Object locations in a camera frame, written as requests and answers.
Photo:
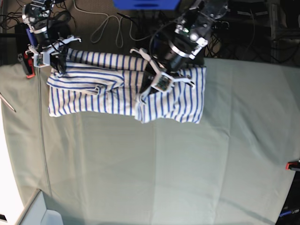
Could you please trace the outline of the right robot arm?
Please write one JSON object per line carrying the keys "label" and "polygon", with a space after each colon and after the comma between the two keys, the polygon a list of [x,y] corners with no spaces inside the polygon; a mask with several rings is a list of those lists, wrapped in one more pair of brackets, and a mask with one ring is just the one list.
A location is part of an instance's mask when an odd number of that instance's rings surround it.
{"label": "right robot arm", "polygon": [[66,72],[68,45],[79,41],[71,34],[69,22],[73,19],[69,10],[54,13],[53,8],[61,0],[33,0],[22,9],[22,20],[27,26],[30,41],[25,54],[33,60],[33,66],[51,66],[61,74]]}

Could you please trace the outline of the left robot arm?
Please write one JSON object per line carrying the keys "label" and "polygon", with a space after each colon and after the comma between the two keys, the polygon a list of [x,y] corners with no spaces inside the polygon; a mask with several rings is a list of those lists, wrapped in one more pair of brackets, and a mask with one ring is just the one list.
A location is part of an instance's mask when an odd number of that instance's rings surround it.
{"label": "left robot arm", "polygon": [[227,9],[226,0],[195,0],[179,17],[154,32],[148,49],[130,50],[147,62],[139,98],[168,93],[177,83],[195,87],[191,76],[181,75],[180,69],[208,45],[207,35]]}

